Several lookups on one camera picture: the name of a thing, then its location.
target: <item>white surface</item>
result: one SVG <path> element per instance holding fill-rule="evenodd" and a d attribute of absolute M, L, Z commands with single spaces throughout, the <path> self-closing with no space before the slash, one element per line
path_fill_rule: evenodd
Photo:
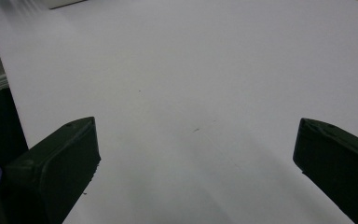
<path fill-rule="evenodd" d="M 292 162 L 306 117 L 358 135 L 358 1 L 0 0 L 29 147 L 94 116 L 65 223 L 351 223 Z"/>

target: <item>white table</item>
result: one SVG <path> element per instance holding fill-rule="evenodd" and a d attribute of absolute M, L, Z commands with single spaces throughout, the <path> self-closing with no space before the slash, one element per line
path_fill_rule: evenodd
<path fill-rule="evenodd" d="M 0 0 L 29 147 L 94 116 L 65 223 L 351 223 L 292 162 L 300 118 L 358 135 L 358 1 Z"/>

